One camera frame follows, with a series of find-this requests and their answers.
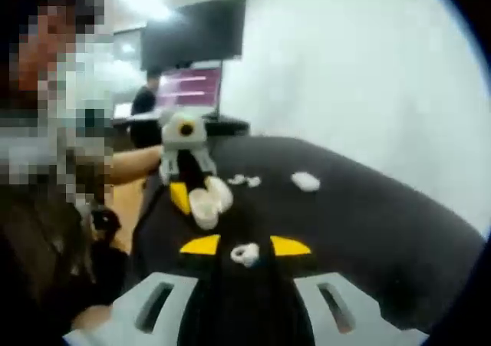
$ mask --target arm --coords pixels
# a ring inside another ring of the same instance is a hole
[[[114,154],[107,183],[121,185],[145,177],[159,166],[161,154],[161,145]]]

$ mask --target pink screen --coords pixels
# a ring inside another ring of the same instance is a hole
[[[157,106],[215,106],[220,68],[187,68],[166,72],[157,91]]]

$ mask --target computer screen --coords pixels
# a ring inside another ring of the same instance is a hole
[[[215,0],[149,21],[141,32],[142,70],[242,55],[245,9],[246,0]]]
[[[215,107],[221,68],[187,68],[167,71],[160,79],[156,107]]]

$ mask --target white robot part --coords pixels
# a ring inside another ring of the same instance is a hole
[[[257,187],[261,185],[261,177],[255,176],[255,177],[248,177],[247,178],[247,186],[248,187]]]
[[[292,182],[298,186],[301,191],[310,193],[317,191],[321,187],[321,181],[313,177],[308,172],[296,172],[292,174]]]
[[[242,185],[245,181],[246,177],[244,175],[235,175],[233,179],[227,180],[230,185]]]
[[[233,204],[233,195],[229,187],[218,177],[209,176],[205,180],[206,189],[216,204],[219,213],[224,213]]]
[[[198,227],[204,230],[214,229],[218,225],[218,205],[213,196],[204,189],[194,189],[189,193],[191,214]]]
[[[177,156],[180,150],[188,150],[203,173],[216,175],[216,165],[206,145],[205,121],[201,117],[182,112],[172,115],[165,112],[161,124],[163,152],[159,172],[164,185],[169,184],[171,176],[179,176]]]
[[[242,264],[246,268],[252,267],[259,259],[259,246],[255,243],[236,246],[230,252],[230,258],[235,263]]]

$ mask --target robot eye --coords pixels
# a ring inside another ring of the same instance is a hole
[[[192,124],[182,124],[179,128],[179,132],[184,137],[188,137],[193,133],[193,131],[194,131],[194,126]]]

